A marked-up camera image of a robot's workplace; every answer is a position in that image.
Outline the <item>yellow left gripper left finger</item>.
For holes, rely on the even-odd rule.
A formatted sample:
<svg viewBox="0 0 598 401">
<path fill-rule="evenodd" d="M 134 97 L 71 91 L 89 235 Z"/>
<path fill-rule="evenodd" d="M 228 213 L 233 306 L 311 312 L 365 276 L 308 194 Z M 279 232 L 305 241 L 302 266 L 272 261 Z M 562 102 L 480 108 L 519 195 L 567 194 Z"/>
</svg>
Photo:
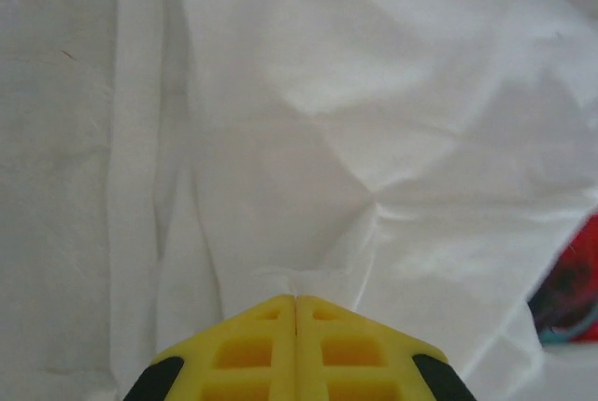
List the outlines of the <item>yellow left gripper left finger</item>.
<svg viewBox="0 0 598 401">
<path fill-rule="evenodd" d="M 280 295 L 158 353 L 126 400 L 293 400 L 295 299 Z"/>
</svg>

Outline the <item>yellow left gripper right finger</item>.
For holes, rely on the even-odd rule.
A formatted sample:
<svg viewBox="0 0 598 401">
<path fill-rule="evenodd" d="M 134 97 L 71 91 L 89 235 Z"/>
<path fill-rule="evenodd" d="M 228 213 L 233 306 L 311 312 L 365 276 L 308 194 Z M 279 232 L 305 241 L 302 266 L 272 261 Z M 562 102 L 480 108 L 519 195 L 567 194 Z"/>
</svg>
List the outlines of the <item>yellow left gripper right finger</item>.
<svg viewBox="0 0 598 401">
<path fill-rule="evenodd" d="M 299 400 L 472 398 L 437 347 L 315 296 L 297 298 Z"/>
</svg>

